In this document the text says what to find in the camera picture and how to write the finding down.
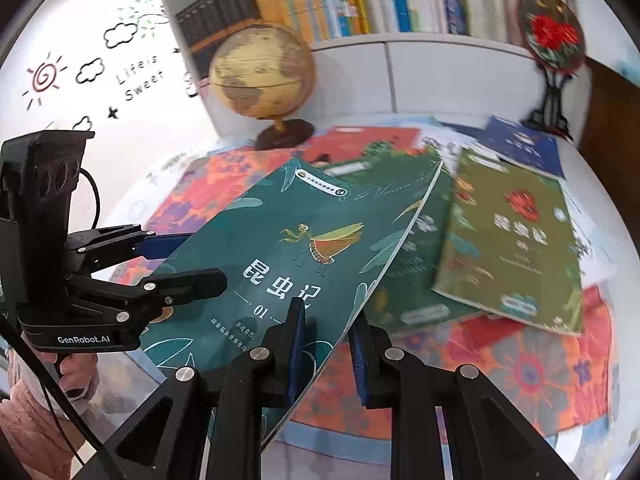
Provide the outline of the person's left hand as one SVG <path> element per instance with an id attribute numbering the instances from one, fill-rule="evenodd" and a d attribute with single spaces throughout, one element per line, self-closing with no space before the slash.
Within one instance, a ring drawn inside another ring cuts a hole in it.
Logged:
<path id="1" fill-rule="evenodd" d="M 58 374 L 58 385 L 70 399 L 80 399 L 91 389 L 98 371 L 98 356 L 94 353 L 69 354 L 36 352 L 41 362 L 51 364 Z"/>

